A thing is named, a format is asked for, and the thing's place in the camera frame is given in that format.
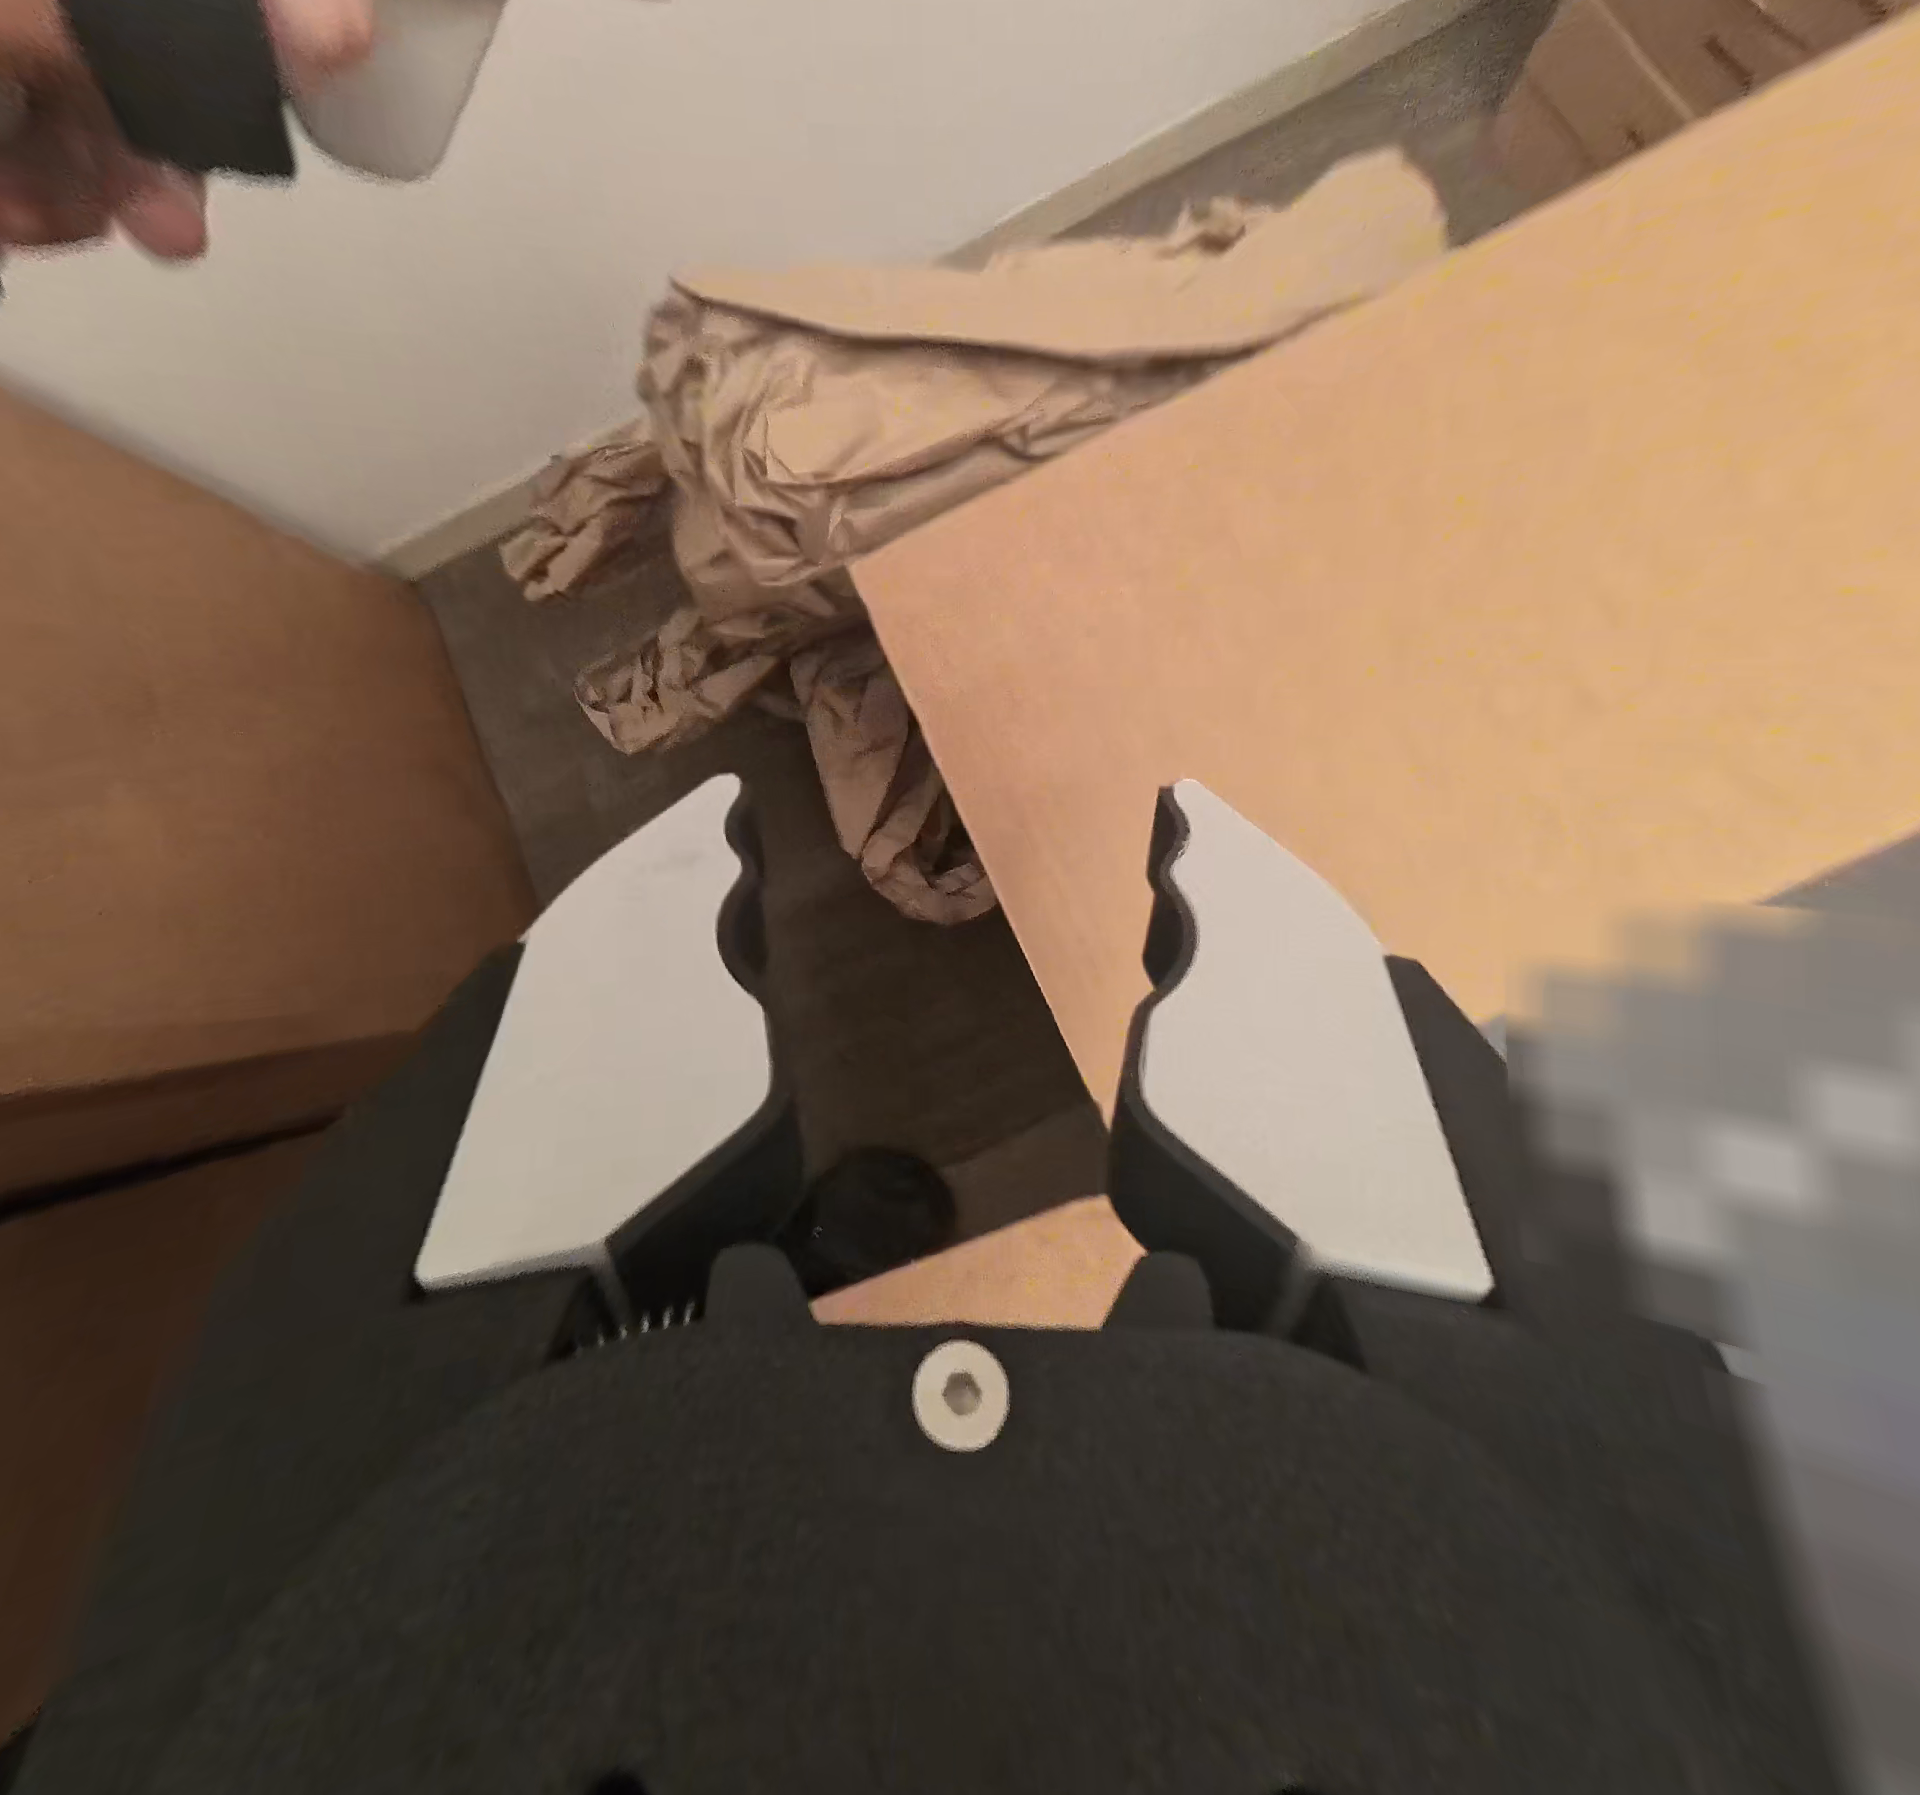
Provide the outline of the brown packing paper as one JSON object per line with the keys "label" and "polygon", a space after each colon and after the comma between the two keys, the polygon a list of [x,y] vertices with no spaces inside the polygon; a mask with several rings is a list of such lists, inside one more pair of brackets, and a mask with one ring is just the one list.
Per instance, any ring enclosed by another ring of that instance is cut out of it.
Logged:
{"label": "brown packing paper", "polygon": [[801,724],[876,896],[961,925],[995,888],[853,565],[1445,250],[1434,185],[1382,149],[1278,207],[1213,198],[1160,234],[981,268],[681,275],[646,322],[638,418],[544,470],[501,558],[527,601],[561,599],[662,516],[677,603],[576,677],[582,715],[646,753],[763,699]]}

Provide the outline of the person's black shoe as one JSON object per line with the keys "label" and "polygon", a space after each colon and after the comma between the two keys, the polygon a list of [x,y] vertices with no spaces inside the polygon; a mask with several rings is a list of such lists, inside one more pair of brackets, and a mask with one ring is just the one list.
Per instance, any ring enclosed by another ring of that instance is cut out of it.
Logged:
{"label": "person's black shoe", "polygon": [[933,1163],[860,1146],[808,1181],[784,1246],[803,1293],[818,1298],[937,1254],[956,1229],[958,1203]]}

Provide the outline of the brown cardboard box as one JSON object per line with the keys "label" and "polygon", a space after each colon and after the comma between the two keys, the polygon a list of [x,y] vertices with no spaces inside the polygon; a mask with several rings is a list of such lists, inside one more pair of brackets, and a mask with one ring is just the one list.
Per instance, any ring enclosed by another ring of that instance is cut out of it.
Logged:
{"label": "brown cardboard box", "polygon": [[3,1738],[215,1280],[533,905],[410,586],[3,392]]}

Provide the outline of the person's left hand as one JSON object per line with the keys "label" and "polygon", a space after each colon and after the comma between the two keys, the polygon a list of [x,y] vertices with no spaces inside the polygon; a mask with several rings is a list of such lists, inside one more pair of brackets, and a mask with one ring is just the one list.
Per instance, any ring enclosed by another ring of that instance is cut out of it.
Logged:
{"label": "person's left hand", "polygon": [[[260,0],[284,88],[313,88],[372,49],[372,0]],[[207,244],[205,182],[118,135],[57,0],[2,0],[2,243],[55,254],[122,236],[156,262]]]}

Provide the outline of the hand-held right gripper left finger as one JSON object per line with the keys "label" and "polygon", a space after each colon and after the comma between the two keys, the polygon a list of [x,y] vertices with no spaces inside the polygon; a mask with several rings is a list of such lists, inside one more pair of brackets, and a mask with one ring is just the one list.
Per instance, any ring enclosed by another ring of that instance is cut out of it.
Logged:
{"label": "hand-held right gripper left finger", "polygon": [[766,1011],[763,856],[716,774],[603,853],[527,928],[416,1282],[438,1294],[582,1272],[699,1294],[799,1194]]}

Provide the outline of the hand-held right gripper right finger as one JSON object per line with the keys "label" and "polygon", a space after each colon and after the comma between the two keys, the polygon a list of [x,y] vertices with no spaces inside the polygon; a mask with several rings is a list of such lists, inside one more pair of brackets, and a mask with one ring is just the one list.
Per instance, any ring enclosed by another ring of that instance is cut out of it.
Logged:
{"label": "hand-held right gripper right finger", "polygon": [[1495,1286],[1387,956],[1332,883],[1197,778],[1155,802],[1146,992],[1107,1197],[1213,1306],[1321,1280],[1441,1302]]}

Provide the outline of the large cardboard box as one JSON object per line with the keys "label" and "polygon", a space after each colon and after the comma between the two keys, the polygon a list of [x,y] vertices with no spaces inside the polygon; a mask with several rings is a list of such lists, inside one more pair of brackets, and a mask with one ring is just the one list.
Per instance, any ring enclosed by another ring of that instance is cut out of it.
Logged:
{"label": "large cardboard box", "polygon": [[1338,1143],[1357,944],[1471,1017],[1642,919],[1915,921],[1915,13],[858,565],[1093,1099],[1176,785],[1198,967],[1146,1080],[1280,1139],[1335,1269],[1480,1298],[1434,1127]]}

